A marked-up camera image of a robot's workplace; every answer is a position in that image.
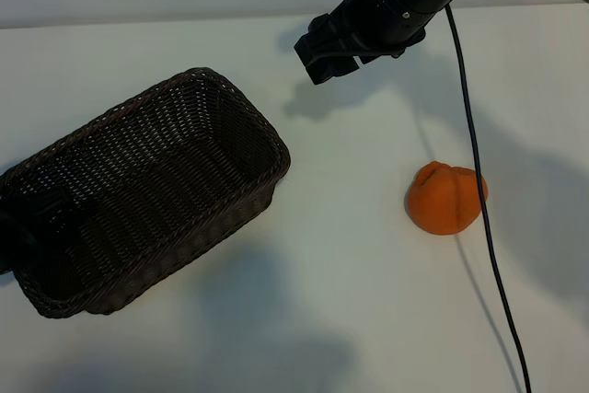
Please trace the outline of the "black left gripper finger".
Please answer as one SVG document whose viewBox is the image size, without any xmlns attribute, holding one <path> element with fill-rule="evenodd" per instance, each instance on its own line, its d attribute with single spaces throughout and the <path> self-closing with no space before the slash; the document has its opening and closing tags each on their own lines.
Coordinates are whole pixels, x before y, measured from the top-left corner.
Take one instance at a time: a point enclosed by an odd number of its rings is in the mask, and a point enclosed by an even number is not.
<svg viewBox="0 0 589 393">
<path fill-rule="evenodd" d="M 29 214 L 46 214 L 61 209 L 68 202 L 65 191 L 53 188 L 23 196 L 20 205 Z"/>
<path fill-rule="evenodd" d="M 64 211 L 24 212 L 22 223 L 36 237 L 58 237 L 64 229 Z"/>
</svg>

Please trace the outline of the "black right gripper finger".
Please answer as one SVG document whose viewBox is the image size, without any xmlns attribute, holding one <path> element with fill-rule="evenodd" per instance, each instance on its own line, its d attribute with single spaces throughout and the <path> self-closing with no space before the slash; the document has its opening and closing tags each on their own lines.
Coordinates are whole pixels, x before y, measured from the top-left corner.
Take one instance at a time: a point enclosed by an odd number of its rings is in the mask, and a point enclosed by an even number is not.
<svg viewBox="0 0 589 393">
<path fill-rule="evenodd" d="M 306 66 L 314 85 L 321 85 L 333 77 L 342 77 L 359 69 L 352 57 L 326 57 Z"/>
<path fill-rule="evenodd" d="M 301 36 L 294 50 L 303 64 L 329 57 L 351 56 L 351 50 L 342 38 L 338 26 L 341 23 L 330 14 L 315 17 Z"/>
</svg>

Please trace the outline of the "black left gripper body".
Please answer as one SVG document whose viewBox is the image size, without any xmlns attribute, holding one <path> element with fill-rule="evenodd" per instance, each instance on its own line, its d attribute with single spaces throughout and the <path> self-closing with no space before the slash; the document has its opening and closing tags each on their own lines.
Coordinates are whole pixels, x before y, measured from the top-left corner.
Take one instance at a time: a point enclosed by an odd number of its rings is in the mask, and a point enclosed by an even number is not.
<svg viewBox="0 0 589 393">
<path fill-rule="evenodd" d="M 1 212 L 1 273 L 28 265 L 32 260 L 29 232 L 6 211 Z"/>
</svg>

